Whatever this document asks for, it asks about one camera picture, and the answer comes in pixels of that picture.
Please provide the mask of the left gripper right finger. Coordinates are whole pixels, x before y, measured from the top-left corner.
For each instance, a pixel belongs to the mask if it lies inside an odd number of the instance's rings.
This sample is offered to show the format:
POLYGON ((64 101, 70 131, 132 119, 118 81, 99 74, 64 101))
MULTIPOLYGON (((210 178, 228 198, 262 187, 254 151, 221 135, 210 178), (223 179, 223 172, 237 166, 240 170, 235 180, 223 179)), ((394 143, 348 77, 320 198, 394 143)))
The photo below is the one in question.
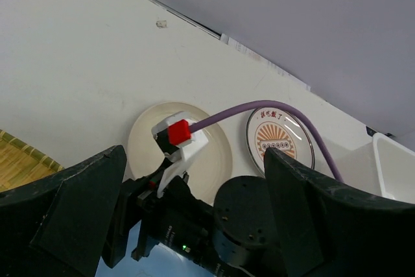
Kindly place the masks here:
POLYGON ((265 177, 289 276, 413 276, 414 205, 348 186, 283 152, 265 177))

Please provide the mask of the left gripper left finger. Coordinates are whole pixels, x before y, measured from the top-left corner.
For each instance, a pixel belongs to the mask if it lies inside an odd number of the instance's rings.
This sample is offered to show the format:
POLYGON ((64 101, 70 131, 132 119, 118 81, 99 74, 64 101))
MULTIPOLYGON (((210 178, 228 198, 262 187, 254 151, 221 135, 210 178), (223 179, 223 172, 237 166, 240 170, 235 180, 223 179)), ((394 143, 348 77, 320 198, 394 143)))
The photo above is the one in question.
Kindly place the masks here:
POLYGON ((125 167, 115 145, 2 192, 1 275, 94 276, 125 167))

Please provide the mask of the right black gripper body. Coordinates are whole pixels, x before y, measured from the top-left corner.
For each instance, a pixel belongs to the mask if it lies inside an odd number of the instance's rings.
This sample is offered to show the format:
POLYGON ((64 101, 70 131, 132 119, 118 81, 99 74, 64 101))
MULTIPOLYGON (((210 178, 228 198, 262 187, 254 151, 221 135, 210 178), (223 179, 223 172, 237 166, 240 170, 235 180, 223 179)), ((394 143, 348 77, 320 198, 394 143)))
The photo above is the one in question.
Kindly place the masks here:
POLYGON ((160 180, 153 173, 122 183, 102 251, 108 267, 125 257, 129 231, 139 224, 134 260, 161 244, 215 276, 285 275, 264 178, 232 178, 212 204, 191 194, 186 177, 173 179, 158 197, 160 180))

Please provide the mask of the yellow woven plate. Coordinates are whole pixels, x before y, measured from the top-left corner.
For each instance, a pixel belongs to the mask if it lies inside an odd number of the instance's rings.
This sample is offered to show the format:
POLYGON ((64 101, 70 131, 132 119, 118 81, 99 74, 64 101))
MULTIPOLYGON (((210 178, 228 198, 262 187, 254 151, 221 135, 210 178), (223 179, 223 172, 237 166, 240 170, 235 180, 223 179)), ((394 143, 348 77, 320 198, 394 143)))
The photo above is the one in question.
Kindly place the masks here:
POLYGON ((64 167, 35 147, 1 130, 1 192, 53 175, 64 167))

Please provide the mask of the cream plate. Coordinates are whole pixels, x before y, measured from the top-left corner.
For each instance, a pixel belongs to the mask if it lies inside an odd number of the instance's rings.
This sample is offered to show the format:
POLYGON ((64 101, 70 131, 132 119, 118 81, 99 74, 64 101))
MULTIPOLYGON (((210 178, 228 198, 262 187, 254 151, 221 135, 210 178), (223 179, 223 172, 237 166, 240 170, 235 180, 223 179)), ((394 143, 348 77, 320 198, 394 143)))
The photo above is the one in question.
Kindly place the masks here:
MULTIPOLYGON (((164 159, 152 137, 151 128, 181 111, 188 112, 192 122, 208 117, 196 106, 165 102, 148 108, 137 118, 128 137, 126 153, 133 179, 153 173, 164 159)), ((194 197, 213 204, 220 186, 231 178, 233 159, 230 143, 219 125, 209 126, 204 134, 209 142, 189 168, 188 185, 194 197)))

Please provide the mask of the orange sunburst plate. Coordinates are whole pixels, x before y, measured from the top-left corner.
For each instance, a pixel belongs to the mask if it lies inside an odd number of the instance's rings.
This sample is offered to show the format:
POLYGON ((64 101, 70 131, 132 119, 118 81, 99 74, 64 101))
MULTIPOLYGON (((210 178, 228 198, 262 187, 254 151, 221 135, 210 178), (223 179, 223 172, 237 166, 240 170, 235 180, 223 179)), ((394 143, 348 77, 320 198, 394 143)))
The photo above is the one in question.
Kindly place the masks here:
POLYGON ((283 110, 255 109, 246 124, 246 143, 261 175, 265 174, 265 151, 271 147, 311 169, 315 168, 315 152, 309 131, 295 116, 283 110))

